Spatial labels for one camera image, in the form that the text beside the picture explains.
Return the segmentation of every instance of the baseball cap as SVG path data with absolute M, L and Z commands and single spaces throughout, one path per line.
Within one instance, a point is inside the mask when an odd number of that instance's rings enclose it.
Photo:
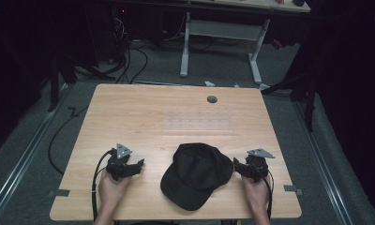
M 172 202 L 195 211 L 215 189 L 229 182 L 232 173 L 232 161 L 216 147 L 201 142 L 183 143 L 174 153 L 160 187 Z

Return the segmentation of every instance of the hand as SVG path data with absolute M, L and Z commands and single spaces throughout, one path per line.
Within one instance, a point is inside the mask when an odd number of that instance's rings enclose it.
M 261 179 L 259 182 L 254 181 L 245 176 L 241 176 L 244 184 L 244 190 L 249 205 L 249 209 L 254 216 L 255 224 L 270 224 L 266 212 L 266 205 L 269 201 L 269 190 L 265 182 Z
M 108 172 L 102 172 L 98 188 L 101 206 L 95 220 L 96 225 L 111 224 L 114 210 L 125 195 L 131 178 L 132 176 L 124 177 L 117 182 L 112 179 L 112 176 Z

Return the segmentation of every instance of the wooden table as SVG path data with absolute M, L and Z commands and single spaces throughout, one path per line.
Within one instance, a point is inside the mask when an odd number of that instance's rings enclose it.
M 214 96 L 217 103 L 209 103 Z M 91 184 L 100 157 L 117 143 L 133 152 L 129 164 L 144 158 L 114 219 L 251 218 L 241 176 L 234 172 L 206 204 L 189 212 L 168 200 L 159 184 L 180 143 L 208 143 L 230 159 L 245 161 L 247 150 L 263 148 L 275 178 L 273 218 L 297 218 L 301 208 L 258 89 L 194 86 L 100 84 L 92 98 L 79 137 L 55 197 L 54 220 L 93 219 Z

